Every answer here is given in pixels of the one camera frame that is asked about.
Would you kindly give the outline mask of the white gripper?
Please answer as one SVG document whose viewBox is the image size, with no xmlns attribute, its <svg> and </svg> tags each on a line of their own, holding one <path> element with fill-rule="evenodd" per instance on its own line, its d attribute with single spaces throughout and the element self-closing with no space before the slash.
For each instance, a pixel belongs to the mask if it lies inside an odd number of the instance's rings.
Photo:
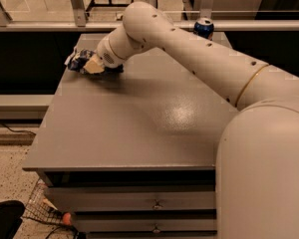
<svg viewBox="0 0 299 239">
<path fill-rule="evenodd" d="M 98 44 L 96 52 L 85 64 L 84 69 L 89 74 L 99 74 L 107 68 L 116 68 L 125 60 L 124 43 L 113 36 L 107 35 Z"/>
</svg>

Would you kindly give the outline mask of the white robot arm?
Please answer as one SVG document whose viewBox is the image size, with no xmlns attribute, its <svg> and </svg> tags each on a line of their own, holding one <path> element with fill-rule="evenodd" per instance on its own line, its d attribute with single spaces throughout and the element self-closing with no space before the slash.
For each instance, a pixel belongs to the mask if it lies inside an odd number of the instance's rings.
<svg viewBox="0 0 299 239">
<path fill-rule="evenodd" d="M 97 46 L 100 67 L 160 48 L 238 115 L 216 155 L 218 239 L 299 239 L 299 78 L 173 25 L 145 2 Z"/>
</svg>

